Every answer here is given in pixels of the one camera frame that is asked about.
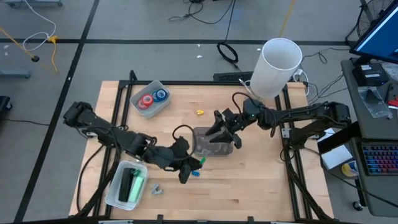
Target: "wooden table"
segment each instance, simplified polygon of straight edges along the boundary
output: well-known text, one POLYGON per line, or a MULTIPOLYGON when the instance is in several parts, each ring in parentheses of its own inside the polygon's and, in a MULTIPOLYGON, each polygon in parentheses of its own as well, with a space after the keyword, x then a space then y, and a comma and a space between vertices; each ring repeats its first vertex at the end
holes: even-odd
MULTIPOLYGON (((143 85, 134 85, 132 94, 141 90, 143 85)), ((213 111, 230 108, 237 113, 231 95, 236 91, 245 91, 242 86, 193 86, 169 85, 172 103, 152 119, 146 120, 131 106, 127 117, 130 130, 156 136, 157 145, 170 146, 173 143, 172 131, 180 124, 191 127, 211 126, 214 122, 213 111), (196 110, 204 110, 202 116, 196 110)), ((306 106, 307 99, 301 83, 289 83, 290 102, 293 108, 306 106)), ((96 104, 95 113, 110 121, 113 113, 118 82, 103 82, 96 104)), ((243 96, 236 96, 239 105, 243 96)), ((275 100, 264 101, 265 105, 275 108, 275 100)), ((123 104, 120 108, 120 122, 123 104)), ((295 123, 296 127, 305 126, 310 121, 295 123)), ((192 141, 189 129, 179 129, 181 135, 192 141)), ((178 172, 164 172, 152 164, 147 164, 149 179, 139 206, 133 211, 113 208, 111 218, 154 220, 163 214, 165 220, 230 220, 243 221, 253 216, 255 221, 293 221, 292 201, 285 164, 279 159, 282 149, 280 131, 270 138, 270 131, 263 131, 257 125, 251 125, 238 133, 242 139, 241 149, 234 149, 227 157, 208 157, 200 177, 190 176, 183 185, 178 181, 178 172), (163 195, 151 195, 154 183, 160 184, 163 195)), ((308 140, 306 146, 317 150, 317 144, 308 140)), ((85 149, 82 165, 100 147, 96 139, 89 140, 85 149)), ((307 189, 319 206, 333 216, 325 176, 318 155, 301 151, 302 164, 307 189)), ((102 150, 88 165, 82 180, 81 206, 92 196, 98 185, 103 163, 102 150)), ((134 161, 126 154, 122 160, 134 161)), ((104 196, 101 213, 104 213, 104 196)), ((297 189, 301 217, 304 211, 301 194, 297 189)), ((76 193, 70 214, 76 213, 76 193)))

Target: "yellow cable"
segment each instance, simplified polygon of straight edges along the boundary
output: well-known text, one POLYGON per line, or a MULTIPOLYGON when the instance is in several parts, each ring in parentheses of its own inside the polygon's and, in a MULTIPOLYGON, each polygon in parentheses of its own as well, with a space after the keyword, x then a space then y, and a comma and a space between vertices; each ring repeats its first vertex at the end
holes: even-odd
MULTIPOLYGON (((27 50, 25 50, 14 38, 12 38, 2 27, 0 27, 0 31, 6 36, 8 37, 10 40, 12 40, 20 49, 22 49, 25 54, 29 55, 32 59, 35 58, 35 55, 33 55, 32 53, 28 52, 27 50)), ((47 70, 51 70, 48 66, 46 66, 45 64, 38 62, 39 65, 41 67, 43 67, 44 69, 47 70)))
POLYGON ((0 31, 6 35, 10 40, 12 40, 20 49, 22 49, 27 55, 29 55, 31 58, 34 58, 35 55, 33 55, 32 53, 30 53, 29 51, 25 50, 20 44, 18 44, 18 42, 16 40, 14 40, 14 38, 12 38, 2 27, 0 27, 0 31))
POLYGON ((52 63, 52 66, 54 66, 56 73, 58 73, 58 69, 57 69, 57 66, 55 65, 54 58, 55 58, 55 53, 57 51, 57 43, 56 43, 57 39, 58 39, 58 37, 56 35, 53 35, 47 39, 47 41, 54 44, 54 51, 52 52, 51 63, 52 63))
POLYGON ((292 2, 290 3, 289 11, 287 12, 287 14, 285 16, 285 21, 284 21, 284 24, 282 25, 282 28, 280 29, 278 37, 282 37, 282 34, 284 33, 286 23, 289 20, 290 14, 292 13, 292 10, 293 10, 294 2, 295 2, 295 0, 292 0, 292 2))
POLYGON ((54 66, 55 72, 58 73, 57 66, 55 65, 55 62, 54 62, 54 57, 55 57, 55 52, 56 52, 56 51, 57 51, 57 44, 54 43, 54 51, 52 52, 51 63, 52 63, 52 66, 54 66))

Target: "blue tape roll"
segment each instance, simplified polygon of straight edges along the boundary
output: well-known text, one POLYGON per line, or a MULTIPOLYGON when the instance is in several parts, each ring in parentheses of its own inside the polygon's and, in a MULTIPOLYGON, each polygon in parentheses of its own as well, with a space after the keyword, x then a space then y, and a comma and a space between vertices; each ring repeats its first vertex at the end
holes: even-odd
POLYGON ((165 90, 157 90, 156 91, 156 99, 159 101, 163 101, 167 98, 167 92, 165 90))
POLYGON ((155 92, 152 93, 152 97, 154 98, 154 102, 160 102, 161 100, 159 100, 156 96, 157 96, 157 90, 155 92))

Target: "white cup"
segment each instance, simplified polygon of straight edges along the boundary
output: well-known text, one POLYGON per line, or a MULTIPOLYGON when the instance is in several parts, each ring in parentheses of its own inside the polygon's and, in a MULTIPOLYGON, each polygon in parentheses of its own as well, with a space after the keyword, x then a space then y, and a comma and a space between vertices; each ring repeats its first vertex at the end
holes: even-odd
POLYGON ((300 65, 300 47, 285 38, 275 38, 262 46, 250 79, 251 91, 261 98, 277 96, 300 65))

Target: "computer monitor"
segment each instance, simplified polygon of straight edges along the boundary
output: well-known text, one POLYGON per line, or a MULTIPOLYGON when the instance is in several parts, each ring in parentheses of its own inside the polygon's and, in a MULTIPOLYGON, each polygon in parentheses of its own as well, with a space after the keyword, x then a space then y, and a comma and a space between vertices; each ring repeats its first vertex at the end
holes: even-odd
POLYGON ((398 0, 382 12, 349 52, 360 55, 360 63, 374 58, 398 64, 398 0))

